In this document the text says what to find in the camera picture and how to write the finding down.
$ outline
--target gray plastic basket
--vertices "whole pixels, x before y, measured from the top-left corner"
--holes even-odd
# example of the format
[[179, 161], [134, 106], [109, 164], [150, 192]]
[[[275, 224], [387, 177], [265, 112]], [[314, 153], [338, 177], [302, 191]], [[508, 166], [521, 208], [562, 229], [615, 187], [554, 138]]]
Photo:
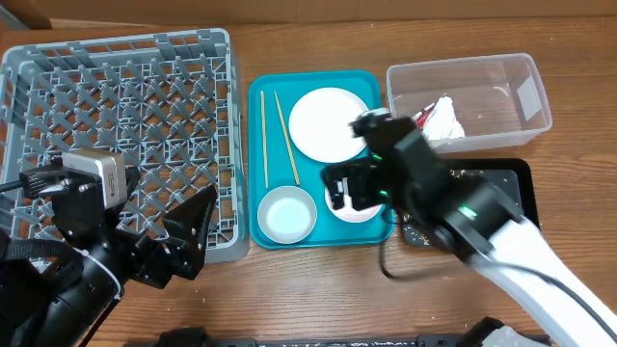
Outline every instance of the gray plastic basket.
[[[222, 29], [13, 47], [0, 71], [2, 182], [73, 148], [121, 152], [142, 171], [121, 228], [165, 237], [166, 211], [215, 184], [205, 260], [240, 259], [249, 232], [239, 78]], [[52, 216], [51, 202], [1, 197], [0, 227], [13, 238], [62, 239]]]

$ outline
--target chopstick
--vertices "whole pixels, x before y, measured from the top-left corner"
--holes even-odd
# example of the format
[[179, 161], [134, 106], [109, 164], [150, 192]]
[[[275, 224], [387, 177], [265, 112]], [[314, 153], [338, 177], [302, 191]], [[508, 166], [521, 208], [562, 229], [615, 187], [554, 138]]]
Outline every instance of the chopstick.
[[266, 189], [268, 189], [268, 148], [266, 147], [266, 104], [261, 91], [261, 136], [263, 137], [263, 171], [266, 174]]
[[274, 98], [277, 100], [277, 107], [279, 108], [279, 117], [281, 118], [282, 134], [285, 136], [285, 142], [287, 143], [287, 152], [289, 153], [289, 160], [291, 161], [291, 168], [293, 169], [293, 175], [296, 178], [296, 185], [300, 185], [300, 177], [296, 170], [296, 161], [293, 160], [293, 152], [291, 151], [291, 145], [289, 144], [289, 137], [287, 136], [287, 127], [285, 126], [285, 120], [282, 118], [281, 104], [279, 103], [279, 95], [274, 91]]

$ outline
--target white label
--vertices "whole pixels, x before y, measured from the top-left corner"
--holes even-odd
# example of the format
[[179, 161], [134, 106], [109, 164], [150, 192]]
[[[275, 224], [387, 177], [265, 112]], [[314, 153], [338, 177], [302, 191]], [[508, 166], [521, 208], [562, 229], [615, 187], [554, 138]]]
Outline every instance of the white label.
[[538, 111], [542, 110], [540, 95], [536, 90], [536, 85], [533, 83], [533, 77], [529, 76], [523, 84], [517, 89], [517, 94], [523, 106], [523, 114], [526, 120], [531, 119]]

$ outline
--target green led indicator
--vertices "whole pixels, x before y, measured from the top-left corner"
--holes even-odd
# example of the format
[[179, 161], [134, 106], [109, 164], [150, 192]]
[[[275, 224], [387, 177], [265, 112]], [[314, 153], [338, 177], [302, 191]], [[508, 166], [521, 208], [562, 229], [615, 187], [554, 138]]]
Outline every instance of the green led indicator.
[[471, 219], [472, 221], [478, 216], [477, 213], [465, 205], [461, 205], [461, 207], [459, 207], [459, 212], [463, 213], [465, 217]]

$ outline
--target plastic crate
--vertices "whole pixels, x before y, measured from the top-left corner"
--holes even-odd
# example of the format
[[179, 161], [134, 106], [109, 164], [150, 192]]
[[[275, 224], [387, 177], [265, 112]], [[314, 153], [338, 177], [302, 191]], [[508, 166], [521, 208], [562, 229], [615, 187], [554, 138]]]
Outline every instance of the plastic crate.
[[[142, 180], [120, 228], [165, 237], [161, 217], [208, 184], [219, 198], [206, 262], [249, 250], [240, 73], [222, 29], [13, 47], [0, 71], [2, 182], [79, 147], [121, 152]], [[0, 200], [13, 238], [62, 239], [51, 202]]]

